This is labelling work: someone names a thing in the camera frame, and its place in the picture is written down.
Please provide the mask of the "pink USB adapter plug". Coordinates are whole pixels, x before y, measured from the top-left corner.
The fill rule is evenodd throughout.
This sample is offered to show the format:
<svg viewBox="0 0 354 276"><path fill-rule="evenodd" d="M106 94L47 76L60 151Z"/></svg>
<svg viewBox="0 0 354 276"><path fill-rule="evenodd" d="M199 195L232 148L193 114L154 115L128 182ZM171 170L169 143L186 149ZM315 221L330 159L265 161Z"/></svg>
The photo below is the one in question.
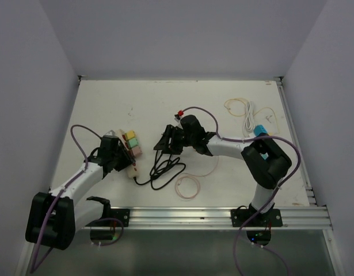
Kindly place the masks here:
<svg viewBox="0 0 354 276"><path fill-rule="evenodd" d="M142 154L142 150L141 150L141 147L140 147L140 146L136 146L136 147L132 148L132 149L131 149L131 152L132 152L132 154L133 154L133 156L134 156L135 158L140 157L141 154Z"/></svg>

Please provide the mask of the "beige power strip red sockets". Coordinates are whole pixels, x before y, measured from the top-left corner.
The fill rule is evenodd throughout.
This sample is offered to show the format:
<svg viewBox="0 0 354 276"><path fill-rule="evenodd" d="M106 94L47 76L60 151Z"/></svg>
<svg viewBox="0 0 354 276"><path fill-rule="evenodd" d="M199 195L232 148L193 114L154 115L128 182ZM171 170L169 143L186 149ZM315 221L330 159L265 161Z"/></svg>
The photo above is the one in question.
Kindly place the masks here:
<svg viewBox="0 0 354 276"><path fill-rule="evenodd" d="M129 149L129 147L128 147L128 143L125 138L125 132L122 129L117 129L117 130L115 130L115 134L121 140L121 142L125 148L126 156L125 156L125 161L123 162L125 173L127 174L127 177L129 179L137 178L139 176L139 171L136 166L136 161L134 159L134 155L132 153L132 150Z"/></svg>

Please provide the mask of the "green adapter plug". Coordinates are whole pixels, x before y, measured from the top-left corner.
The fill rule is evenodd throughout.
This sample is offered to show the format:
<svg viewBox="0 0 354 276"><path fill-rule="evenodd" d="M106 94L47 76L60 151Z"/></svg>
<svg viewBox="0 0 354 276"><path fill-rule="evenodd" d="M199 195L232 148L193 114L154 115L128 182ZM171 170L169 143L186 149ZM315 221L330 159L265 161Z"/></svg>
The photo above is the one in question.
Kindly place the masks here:
<svg viewBox="0 0 354 276"><path fill-rule="evenodd" d="M132 149L132 148L137 147L139 145L139 142L138 142L137 138L133 137L127 141L127 144L129 146L129 148Z"/></svg>

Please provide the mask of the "yellow adapter plug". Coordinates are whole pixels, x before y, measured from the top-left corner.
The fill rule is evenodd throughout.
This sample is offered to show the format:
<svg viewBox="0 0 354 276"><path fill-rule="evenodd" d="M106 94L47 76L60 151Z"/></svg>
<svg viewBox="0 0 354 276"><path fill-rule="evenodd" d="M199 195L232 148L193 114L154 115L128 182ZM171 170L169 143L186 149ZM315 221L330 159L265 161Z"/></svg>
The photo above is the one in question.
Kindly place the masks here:
<svg viewBox="0 0 354 276"><path fill-rule="evenodd" d="M133 138L136 138L136 134L134 131L128 131L124 134L125 136L125 139L128 141L128 140L131 140Z"/></svg>

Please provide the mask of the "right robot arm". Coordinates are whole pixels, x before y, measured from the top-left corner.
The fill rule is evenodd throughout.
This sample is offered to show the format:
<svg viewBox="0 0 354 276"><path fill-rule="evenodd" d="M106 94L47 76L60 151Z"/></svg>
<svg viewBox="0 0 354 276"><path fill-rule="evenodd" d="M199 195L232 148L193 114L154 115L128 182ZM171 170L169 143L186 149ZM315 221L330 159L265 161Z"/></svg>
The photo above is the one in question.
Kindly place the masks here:
<svg viewBox="0 0 354 276"><path fill-rule="evenodd" d="M274 206L274 190L292 166L288 155L273 139L263 133L249 142L225 140L218 137L216 132L206 131L196 116L188 115L180 120L178 126L166 126L154 150L180 155L185 147L192 147L201 155L243 160L257 183L249 205L249 219L258 226L269 220L269 211Z"/></svg>

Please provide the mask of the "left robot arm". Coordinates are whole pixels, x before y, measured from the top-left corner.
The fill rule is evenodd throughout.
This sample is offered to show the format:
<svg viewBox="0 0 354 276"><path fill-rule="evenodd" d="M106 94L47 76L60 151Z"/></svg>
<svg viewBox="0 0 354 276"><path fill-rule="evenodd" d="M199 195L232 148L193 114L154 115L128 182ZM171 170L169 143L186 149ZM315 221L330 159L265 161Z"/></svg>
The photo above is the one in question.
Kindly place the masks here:
<svg viewBox="0 0 354 276"><path fill-rule="evenodd" d="M65 250L76 231L96 222L104 226L112 219L108 199L90 196L81 200L111 171L121 171L134 163L121 138L105 135L72 178L47 193L37 193L31 204L25 239Z"/></svg>

